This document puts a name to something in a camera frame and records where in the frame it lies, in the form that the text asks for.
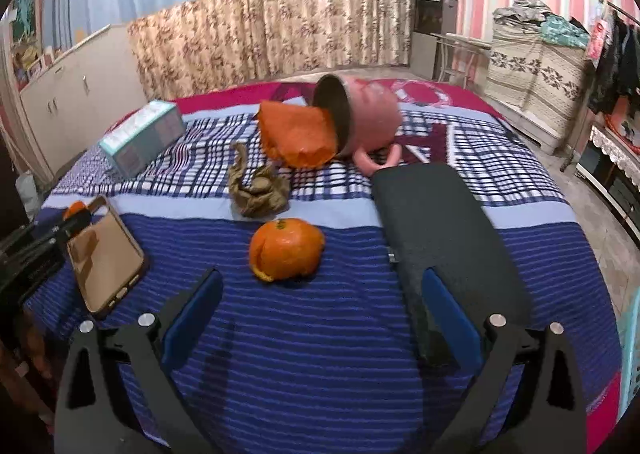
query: black pad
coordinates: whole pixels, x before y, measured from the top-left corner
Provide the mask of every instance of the black pad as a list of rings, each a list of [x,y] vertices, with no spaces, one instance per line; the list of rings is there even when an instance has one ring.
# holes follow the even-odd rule
[[[372,191],[396,255],[420,355],[452,356],[422,300],[422,276],[434,268],[481,337],[493,313],[530,325],[531,301],[498,232],[458,173],[444,163],[415,163],[375,173]]]

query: orange cloth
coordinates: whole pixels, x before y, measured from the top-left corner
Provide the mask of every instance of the orange cloth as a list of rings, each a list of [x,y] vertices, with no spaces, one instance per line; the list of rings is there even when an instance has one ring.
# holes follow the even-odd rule
[[[316,169],[335,157],[338,148],[329,111],[264,100],[258,110],[262,150],[288,166]]]

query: plaid bedsheet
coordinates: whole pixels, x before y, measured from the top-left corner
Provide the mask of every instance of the plaid bedsheet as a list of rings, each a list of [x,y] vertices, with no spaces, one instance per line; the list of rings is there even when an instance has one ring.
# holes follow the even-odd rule
[[[398,136],[429,135],[434,123],[452,126],[456,168],[476,199],[486,206],[535,201],[564,201],[558,186],[524,145],[511,142],[497,121],[479,121],[446,113],[402,111]],[[260,133],[251,113],[189,122],[185,134],[135,179],[119,178],[96,145],[54,194],[114,196],[122,193],[172,197],[227,197],[226,171],[233,164],[232,142],[247,145],[247,177],[265,163]],[[374,156],[383,160],[384,152]],[[291,184],[291,199],[371,198],[369,179],[353,162],[333,160],[322,169],[280,170]]]
[[[418,361],[369,180],[350,161],[318,171],[281,169],[292,184],[289,210],[324,232],[320,267],[308,283],[267,285],[247,266],[260,223],[230,213],[229,145],[246,142],[252,174],[265,159],[253,120],[257,104],[287,88],[254,85],[178,101],[187,131],[142,174],[117,178],[94,147],[54,189],[41,217],[103,193],[145,251],[148,271],[101,326],[158,311],[213,265],[222,273],[223,300],[172,379],[225,454],[424,452],[460,407],[473,373]],[[301,88],[303,96],[310,89]],[[295,95],[279,100],[304,104]],[[532,325],[564,326],[589,403],[592,452],[591,431],[606,433],[615,424],[620,343],[607,288],[575,215],[535,156],[478,97],[429,83],[404,85],[399,97],[398,139],[423,142],[419,150],[430,160],[442,158],[431,142],[446,127],[446,160],[513,258],[532,298]],[[26,305],[61,340],[87,319],[69,265]],[[500,431],[520,372],[512,370],[485,439]],[[144,431],[161,436],[131,371],[122,373]]]

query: teal box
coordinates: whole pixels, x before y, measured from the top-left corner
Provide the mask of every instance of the teal box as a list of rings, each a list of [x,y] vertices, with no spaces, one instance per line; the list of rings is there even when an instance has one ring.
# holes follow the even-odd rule
[[[136,111],[98,143],[115,169],[131,179],[145,170],[184,133],[174,102],[154,100]]]

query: floral curtain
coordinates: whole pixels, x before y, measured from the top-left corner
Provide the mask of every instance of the floral curtain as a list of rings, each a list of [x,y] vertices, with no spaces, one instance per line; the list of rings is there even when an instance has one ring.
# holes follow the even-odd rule
[[[196,0],[129,24],[146,96],[314,68],[407,64],[412,0]]]

